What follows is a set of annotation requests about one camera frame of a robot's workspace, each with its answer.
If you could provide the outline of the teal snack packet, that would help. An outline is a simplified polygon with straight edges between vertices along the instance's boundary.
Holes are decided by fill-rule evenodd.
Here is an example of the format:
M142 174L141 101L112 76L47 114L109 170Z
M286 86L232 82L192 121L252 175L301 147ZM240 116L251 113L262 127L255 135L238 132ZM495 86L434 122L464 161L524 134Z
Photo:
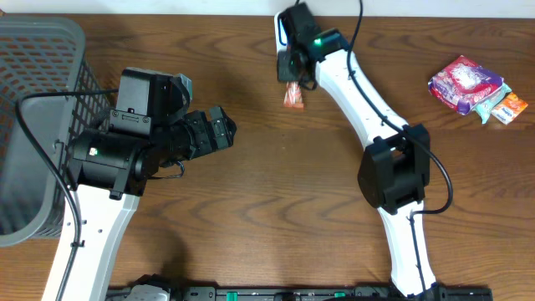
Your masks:
M497 89L487 99L476 105L475 111L481 117L483 125L488 122L493 108L511 92L511 88L506 83L503 83L500 89Z

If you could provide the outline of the purple snack packet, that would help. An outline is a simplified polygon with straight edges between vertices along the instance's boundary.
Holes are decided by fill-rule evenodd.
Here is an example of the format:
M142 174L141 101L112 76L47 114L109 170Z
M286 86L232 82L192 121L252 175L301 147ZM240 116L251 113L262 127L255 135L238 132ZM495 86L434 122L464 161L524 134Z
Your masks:
M504 78L464 55L459 56L428 82L430 93L460 115L497 95Z

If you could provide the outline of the orange chocolate bar wrapper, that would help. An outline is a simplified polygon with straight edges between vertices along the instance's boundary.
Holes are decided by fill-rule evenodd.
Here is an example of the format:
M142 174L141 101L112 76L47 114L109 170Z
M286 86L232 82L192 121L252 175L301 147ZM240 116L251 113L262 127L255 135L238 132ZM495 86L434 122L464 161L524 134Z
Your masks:
M302 91L298 82L288 82L286 86L286 93L283 100L283 106L293 109L304 109Z

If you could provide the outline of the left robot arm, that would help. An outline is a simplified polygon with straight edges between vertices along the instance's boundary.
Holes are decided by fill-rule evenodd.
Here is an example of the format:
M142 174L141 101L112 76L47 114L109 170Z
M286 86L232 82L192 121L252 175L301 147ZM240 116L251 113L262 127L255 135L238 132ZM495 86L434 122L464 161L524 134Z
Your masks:
M127 68L105 130L89 127L69 146L72 185L45 300L103 300L130 219L159 169L229 148L237 126L223 108L190 111L191 80Z

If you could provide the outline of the small orange white box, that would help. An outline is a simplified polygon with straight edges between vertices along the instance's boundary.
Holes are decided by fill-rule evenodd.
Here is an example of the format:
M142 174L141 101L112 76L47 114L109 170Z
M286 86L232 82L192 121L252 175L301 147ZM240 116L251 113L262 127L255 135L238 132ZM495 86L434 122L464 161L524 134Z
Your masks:
M509 93L492 109L492 115L504 125L514 121L526 108L528 103L520 99L515 93Z

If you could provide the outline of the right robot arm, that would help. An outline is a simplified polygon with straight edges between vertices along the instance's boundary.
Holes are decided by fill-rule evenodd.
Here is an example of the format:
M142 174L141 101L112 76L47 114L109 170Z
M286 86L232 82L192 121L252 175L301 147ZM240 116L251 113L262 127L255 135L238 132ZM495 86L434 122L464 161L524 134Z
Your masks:
M436 282L423 231L429 184L430 136L383 100L360 68L353 38L319 27L306 3L274 17L278 80L323 89L353 127L363 147L357 181L385 227L390 279L406 297L424 298Z

